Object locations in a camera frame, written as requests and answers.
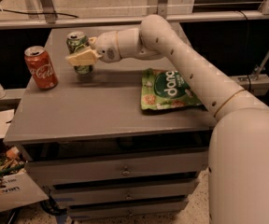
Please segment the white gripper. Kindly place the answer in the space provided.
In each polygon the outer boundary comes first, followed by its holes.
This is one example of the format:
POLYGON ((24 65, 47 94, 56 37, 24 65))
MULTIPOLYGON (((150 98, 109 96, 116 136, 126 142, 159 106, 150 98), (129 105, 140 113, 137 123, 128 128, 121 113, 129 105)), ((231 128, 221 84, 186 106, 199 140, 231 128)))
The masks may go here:
POLYGON ((89 48, 66 56, 67 62, 72 66, 87 66, 96 64, 99 59, 105 63, 121 60, 117 31, 103 33, 98 37, 90 37, 89 45, 89 48))

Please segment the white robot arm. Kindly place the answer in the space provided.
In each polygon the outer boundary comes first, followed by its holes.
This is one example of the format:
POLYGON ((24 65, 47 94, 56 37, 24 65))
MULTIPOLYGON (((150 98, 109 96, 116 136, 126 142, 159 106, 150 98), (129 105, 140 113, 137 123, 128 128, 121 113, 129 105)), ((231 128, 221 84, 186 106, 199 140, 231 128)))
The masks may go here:
POLYGON ((210 224, 269 224, 269 106, 184 43, 166 19, 104 33, 67 56, 73 66, 165 56, 217 124, 208 152, 210 224))

